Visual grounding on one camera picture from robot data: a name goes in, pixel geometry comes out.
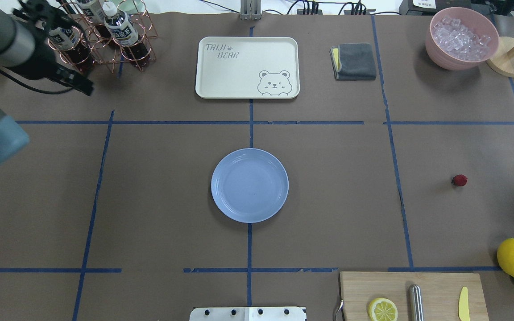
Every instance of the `halved lemon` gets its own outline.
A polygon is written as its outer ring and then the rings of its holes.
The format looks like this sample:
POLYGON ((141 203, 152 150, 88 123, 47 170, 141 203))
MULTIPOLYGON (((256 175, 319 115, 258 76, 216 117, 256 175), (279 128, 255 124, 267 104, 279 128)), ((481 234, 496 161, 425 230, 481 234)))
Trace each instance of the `halved lemon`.
POLYGON ((378 297, 370 302, 368 315, 372 321, 396 321, 398 319, 398 308, 394 302, 385 297, 378 297))

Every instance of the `white mounting plate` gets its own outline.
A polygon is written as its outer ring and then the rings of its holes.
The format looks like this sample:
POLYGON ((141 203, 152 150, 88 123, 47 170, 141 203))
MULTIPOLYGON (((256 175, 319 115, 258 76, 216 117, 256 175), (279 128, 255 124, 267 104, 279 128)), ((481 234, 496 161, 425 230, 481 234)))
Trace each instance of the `white mounting plate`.
POLYGON ((306 321, 306 310, 304 307, 195 308, 190 321, 306 321))
POLYGON ((298 95, 298 48, 288 37, 206 37, 199 42, 195 92, 212 99, 298 95))

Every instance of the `ice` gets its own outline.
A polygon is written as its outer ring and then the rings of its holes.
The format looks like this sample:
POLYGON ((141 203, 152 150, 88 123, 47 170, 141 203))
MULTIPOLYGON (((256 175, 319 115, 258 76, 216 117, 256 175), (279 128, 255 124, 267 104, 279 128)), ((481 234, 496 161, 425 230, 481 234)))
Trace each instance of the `ice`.
POLYGON ((489 54, 491 37, 477 35, 461 20, 444 16, 432 27, 432 36, 441 49, 465 61, 481 61, 489 54))

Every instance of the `blue plate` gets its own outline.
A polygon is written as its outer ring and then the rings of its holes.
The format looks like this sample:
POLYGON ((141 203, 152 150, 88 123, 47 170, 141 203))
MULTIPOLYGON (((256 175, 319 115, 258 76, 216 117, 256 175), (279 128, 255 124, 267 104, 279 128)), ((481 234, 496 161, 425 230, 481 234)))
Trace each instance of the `blue plate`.
POLYGON ((211 177, 216 205, 242 223, 257 223, 275 215, 288 193, 289 178, 279 159, 257 148, 225 156, 211 177))

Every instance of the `gray cloth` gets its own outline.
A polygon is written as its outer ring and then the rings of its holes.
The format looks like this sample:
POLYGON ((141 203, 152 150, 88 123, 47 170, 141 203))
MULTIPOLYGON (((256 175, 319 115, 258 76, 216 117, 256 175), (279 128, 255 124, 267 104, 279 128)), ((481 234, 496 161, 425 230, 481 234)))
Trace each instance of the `gray cloth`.
POLYGON ((369 43, 343 43, 337 47, 340 59, 340 69, 337 69, 335 57, 332 59, 334 78, 338 81, 348 80, 374 80, 376 79, 376 66, 372 53, 372 46, 369 43))

